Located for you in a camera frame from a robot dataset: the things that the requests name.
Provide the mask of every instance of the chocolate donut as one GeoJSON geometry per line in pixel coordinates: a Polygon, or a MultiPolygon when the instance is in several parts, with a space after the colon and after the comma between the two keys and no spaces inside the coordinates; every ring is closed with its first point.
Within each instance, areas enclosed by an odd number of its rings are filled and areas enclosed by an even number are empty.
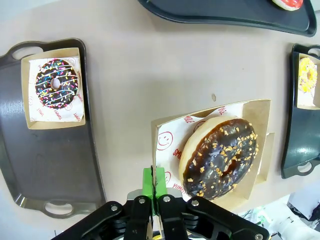
{"type": "Polygon", "coordinates": [[[179,177],[184,190],[191,197],[221,197],[250,171],[257,152],[257,135],[248,121],[228,116],[207,120],[182,151],[179,177]]]}
{"type": "Polygon", "coordinates": [[[62,109],[77,94],[78,81],[79,77],[73,66],[65,60],[55,58],[41,67],[36,76],[35,91],[44,106],[62,109]]]}

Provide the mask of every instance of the black tray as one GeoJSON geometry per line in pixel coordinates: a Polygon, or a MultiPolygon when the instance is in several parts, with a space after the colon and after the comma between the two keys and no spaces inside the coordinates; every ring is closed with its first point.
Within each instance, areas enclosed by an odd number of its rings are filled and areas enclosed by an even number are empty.
{"type": "Polygon", "coordinates": [[[65,219],[88,214],[106,202],[90,117],[86,48],[75,38],[54,42],[27,41],[0,56],[0,168],[15,203],[65,219]],[[13,53],[25,47],[43,51],[79,48],[85,125],[62,129],[27,127],[21,87],[21,60],[13,53]],[[66,214],[46,210],[72,206],[66,214]]]}
{"type": "Polygon", "coordinates": [[[306,176],[320,164],[320,110],[297,108],[299,54],[309,54],[320,59],[317,55],[308,53],[311,49],[320,49],[320,46],[295,44],[290,56],[288,124],[281,164],[283,179],[294,175],[306,176]],[[311,163],[310,170],[300,172],[298,166],[304,166],[308,162],[311,163]]]}
{"type": "Polygon", "coordinates": [[[317,19],[310,0],[286,11],[272,0],[138,0],[146,9],[179,23],[250,26],[312,37],[317,19]]]}

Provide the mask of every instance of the white table surface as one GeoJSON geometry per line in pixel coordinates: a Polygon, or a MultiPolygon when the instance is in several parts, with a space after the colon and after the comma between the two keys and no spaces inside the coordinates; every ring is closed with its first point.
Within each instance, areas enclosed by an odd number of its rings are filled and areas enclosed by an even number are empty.
{"type": "MultiPolygon", "coordinates": [[[[87,48],[93,129],[108,200],[125,203],[150,167],[152,120],[252,99],[271,99],[275,148],[268,181],[254,188],[244,211],[320,179],[281,178],[287,121],[288,60],[294,43],[312,38],[253,27],[178,24],[156,17],[136,0],[65,0],[0,23],[0,55],[28,41],[79,38],[87,48]]],[[[3,177],[2,199],[29,225],[62,231],[78,215],[58,220],[18,207],[3,177]]]]}

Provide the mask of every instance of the white wrapping paper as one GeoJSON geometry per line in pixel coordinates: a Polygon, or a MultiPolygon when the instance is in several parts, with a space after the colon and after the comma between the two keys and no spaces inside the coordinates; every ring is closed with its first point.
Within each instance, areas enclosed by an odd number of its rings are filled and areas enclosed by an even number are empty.
{"type": "Polygon", "coordinates": [[[199,126],[210,118],[222,115],[241,118],[245,103],[241,102],[220,107],[204,118],[195,116],[179,118],[163,124],[159,128],[155,159],[157,167],[162,167],[165,170],[167,188],[180,190],[185,201],[191,198],[186,194],[179,180],[179,161],[187,140],[199,126]]]}
{"type": "Polygon", "coordinates": [[[28,87],[28,103],[30,121],[42,122],[80,122],[84,116],[84,96],[81,83],[81,69],[79,57],[62,57],[59,59],[65,60],[73,66],[73,69],[78,73],[79,83],[77,94],[73,97],[72,102],[64,108],[49,108],[44,106],[38,99],[36,93],[36,77],[41,66],[54,58],[30,60],[29,72],[29,87],[28,87]]]}

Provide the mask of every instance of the screw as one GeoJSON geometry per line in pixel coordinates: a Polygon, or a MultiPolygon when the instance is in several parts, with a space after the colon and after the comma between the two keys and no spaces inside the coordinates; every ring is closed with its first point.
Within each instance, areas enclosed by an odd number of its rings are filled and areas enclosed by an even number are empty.
{"type": "Polygon", "coordinates": [[[197,200],[193,200],[193,201],[191,202],[191,204],[192,204],[192,206],[196,207],[196,206],[199,205],[199,202],[198,202],[197,200]]]}
{"type": "Polygon", "coordinates": [[[165,196],[165,197],[163,198],[163,201],[166,202],[166,203],[167,203],[167,202],[170,202],[170,200],[171,200],[171,199],[170,199],[169,196],[165,196]]]}
{"type": "Polygon", "coordinates": [[[112,207],[111,207],[111,211],[117,211],[118,210],[118,207],[116,206],[116,205],[113,205],[112,207]]]}
{"type": "Polygon", "coordinates": [[[254,236],[254,239],[255,240],[263,240],[264,239],[264,236],[262,236],[262,234],[258,233],[254,236]]]}

